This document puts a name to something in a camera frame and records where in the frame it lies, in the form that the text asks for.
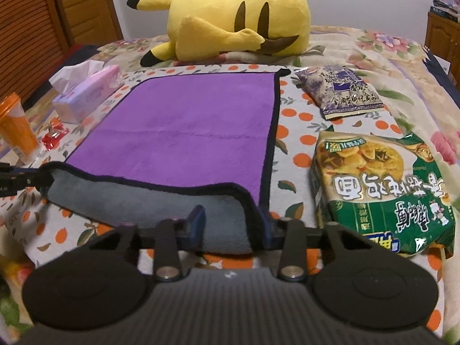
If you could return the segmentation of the purple snack packet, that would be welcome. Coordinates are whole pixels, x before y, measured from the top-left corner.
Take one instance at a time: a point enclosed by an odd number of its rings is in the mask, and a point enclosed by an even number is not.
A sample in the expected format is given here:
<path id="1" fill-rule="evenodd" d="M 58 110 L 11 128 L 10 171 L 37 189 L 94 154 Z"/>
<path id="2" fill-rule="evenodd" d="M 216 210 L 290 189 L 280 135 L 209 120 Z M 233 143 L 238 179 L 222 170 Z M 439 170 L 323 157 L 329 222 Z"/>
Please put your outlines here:
<path id="1" fill-rule="evenodd" d="M 346 66 L 309 66 L 294 74 L 326 120 L 384 109 L 377 91 Z"/>

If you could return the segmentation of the pink tissue box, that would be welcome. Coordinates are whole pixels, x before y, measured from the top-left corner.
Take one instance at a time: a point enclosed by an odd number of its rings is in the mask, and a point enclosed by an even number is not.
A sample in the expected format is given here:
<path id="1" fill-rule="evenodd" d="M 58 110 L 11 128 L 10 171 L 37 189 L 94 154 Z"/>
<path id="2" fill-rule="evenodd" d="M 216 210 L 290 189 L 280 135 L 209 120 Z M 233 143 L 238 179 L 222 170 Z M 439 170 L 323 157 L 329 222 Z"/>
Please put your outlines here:
<path id="1" fill-rule="evenodd" d="M 49 82 L 58 92 L 52 101 L 54 109 L 63 122 L 71 124 L 82 122 L 124 84 L 118 65 L 96 60 L 64 66 Z"/>

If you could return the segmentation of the wooden sideboard cabinet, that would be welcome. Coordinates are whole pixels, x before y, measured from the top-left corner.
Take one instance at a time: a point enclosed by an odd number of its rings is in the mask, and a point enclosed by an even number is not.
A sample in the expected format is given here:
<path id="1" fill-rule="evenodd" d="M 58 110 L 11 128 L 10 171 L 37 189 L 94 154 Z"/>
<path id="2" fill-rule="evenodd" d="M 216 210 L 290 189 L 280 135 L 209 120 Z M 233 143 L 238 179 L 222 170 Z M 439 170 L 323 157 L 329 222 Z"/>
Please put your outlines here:
<path id="1" fill-rule="evenodd" d="M 432 12 L 427 16 L 425 45 L 434 55 L 451 64 L 449 72 L 459 89 L 459 23 Z"/>

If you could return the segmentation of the green instant noodle pack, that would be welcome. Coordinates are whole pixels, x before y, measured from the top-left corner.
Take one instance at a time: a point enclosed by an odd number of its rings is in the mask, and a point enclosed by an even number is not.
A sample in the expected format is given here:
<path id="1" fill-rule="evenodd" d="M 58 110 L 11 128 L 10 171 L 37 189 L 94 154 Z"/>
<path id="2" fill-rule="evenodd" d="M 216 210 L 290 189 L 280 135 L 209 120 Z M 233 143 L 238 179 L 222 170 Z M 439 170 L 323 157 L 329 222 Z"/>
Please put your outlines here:
<path id="1" fill-rule="evenodd" d="M 418 135 L 323 131 L 311 172 L 320 227 L 337 222 L 407 256 L 434 245 L 453 253 L 455 216 L 447 187 Z"/>

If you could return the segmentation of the stack of papers and books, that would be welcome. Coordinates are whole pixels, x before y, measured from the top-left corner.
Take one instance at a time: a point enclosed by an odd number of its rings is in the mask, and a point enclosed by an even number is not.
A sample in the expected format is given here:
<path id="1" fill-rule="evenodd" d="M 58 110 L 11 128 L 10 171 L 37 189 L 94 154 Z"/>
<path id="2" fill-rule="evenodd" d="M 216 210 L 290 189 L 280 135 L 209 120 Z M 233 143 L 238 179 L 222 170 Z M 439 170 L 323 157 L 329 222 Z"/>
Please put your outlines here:
<path id="1" fill-rule="evenodd" d="M 430 11 L 453 22 L 459 22 L 459 0 L 433 0 Z"/>

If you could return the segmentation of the orange plastic bottle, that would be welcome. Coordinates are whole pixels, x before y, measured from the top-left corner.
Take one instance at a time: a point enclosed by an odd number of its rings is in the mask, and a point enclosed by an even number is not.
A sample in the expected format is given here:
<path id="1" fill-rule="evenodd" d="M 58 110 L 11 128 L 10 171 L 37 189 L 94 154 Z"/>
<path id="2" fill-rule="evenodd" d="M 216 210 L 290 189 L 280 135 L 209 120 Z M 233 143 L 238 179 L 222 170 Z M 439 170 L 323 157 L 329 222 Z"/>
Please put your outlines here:
<path id="1" fill-rule="evenodd" d="M 1 101 L 1 138 L 24 164 L 33 162 L 40 144 L 27 120 L 20 97 L 11 93 Z"/>

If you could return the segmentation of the red candy wrapper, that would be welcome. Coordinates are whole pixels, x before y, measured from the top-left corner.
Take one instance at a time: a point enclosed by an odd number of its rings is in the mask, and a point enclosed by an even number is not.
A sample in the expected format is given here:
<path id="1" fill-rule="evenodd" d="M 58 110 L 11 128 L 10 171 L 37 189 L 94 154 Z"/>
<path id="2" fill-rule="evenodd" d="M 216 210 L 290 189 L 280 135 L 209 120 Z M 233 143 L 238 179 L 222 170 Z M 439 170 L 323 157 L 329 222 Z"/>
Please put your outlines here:
<path id="1" fill-rule="evenodd" d="M 46 150 L 52 150 L 59 145 L 60 140 L 69 133 L 69 129 L 61 122 L 50 122 L 47 132 L 41 138 L 41 142 Z"/>

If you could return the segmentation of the floral bed sheet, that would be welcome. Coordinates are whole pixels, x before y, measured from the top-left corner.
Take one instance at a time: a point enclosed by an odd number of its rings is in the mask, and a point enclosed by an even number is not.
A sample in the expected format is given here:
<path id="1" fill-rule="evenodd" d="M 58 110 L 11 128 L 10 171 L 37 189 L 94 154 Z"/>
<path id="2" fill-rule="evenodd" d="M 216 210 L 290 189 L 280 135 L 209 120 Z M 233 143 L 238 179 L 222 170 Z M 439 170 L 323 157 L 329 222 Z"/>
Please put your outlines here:
<path id="1" fill-rule="evenodd" d="M 141 69 L 141 56 L 162 41 L 163 37 L 116 41 L 99 47 L 95 58 L 107 65 L 118 65 L 123 79 L 130 72 L 199 67 L 164 62 L 151 70 Z M 452 209 L 459 210 L 459 108 L 455 103 L 455 88 L 423 45 L 369 30 L 315 26 L 309 49 L 303 55 L 283 60 L 282 64 L 295 67 L 338 64 L 355 70 L 379 92 L 384 109 L 408 128 L 407 133 L 414 132 L 427 144 L 447 186 Z M 242 72 L 273 69 L 276 63 L 256 55 L 237 54 L 222 56 L 204 67 L 211 66 L 244 66 L 235 71 Z M 1 268 L 1 320 L 11 293 Z M 31 321 L 23 323 L 19 318 L 7 323 L 1 321 L 1 338 L 13 343 L 30 326 Z"/>

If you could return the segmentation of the wooden louvered wardrobe door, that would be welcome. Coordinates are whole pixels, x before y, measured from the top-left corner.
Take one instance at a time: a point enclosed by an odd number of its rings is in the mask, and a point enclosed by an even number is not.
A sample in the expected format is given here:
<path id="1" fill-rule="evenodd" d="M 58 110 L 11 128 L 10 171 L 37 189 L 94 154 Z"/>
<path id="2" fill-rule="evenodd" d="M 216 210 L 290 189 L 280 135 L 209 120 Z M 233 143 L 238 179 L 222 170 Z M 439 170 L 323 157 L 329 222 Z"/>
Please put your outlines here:
<path id="1" fill-rule="evenodd" d="M 1 98 L 29 98 L 63 62 L 69 44 L 55 0 L 1 0 Z"/>

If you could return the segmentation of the yellow Pikachu plush toy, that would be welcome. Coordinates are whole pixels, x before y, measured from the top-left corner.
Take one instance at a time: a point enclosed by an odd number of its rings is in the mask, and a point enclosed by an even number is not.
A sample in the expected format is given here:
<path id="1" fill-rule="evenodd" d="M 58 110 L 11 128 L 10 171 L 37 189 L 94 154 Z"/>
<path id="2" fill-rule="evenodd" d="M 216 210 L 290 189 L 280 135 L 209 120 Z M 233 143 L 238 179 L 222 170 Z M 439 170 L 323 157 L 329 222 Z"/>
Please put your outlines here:
<path id="1" fill-rule="evenodd" d="M 168 11 L 168 41 L 152 47 L 143 67 L 197 62 L 242 51 L 289 57 L 310 42 L 307 0 L 127 0 L 129 8 Z"/>

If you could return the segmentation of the purple and grey towel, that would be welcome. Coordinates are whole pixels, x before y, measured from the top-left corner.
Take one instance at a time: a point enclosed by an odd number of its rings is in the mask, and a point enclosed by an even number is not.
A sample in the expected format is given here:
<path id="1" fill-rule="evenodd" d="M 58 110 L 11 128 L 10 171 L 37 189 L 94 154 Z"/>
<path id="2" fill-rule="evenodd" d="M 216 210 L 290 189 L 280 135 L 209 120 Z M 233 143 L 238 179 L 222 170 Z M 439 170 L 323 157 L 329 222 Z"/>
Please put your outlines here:
<path id="1" fill-rule="evenodd" d="M 201 206 L 203 252 L 276 245 L 268 212 L 287 71 L 144 80 L 63 162 L 50 162 L 49 202 L 111 226 L 154 227 Z"/>

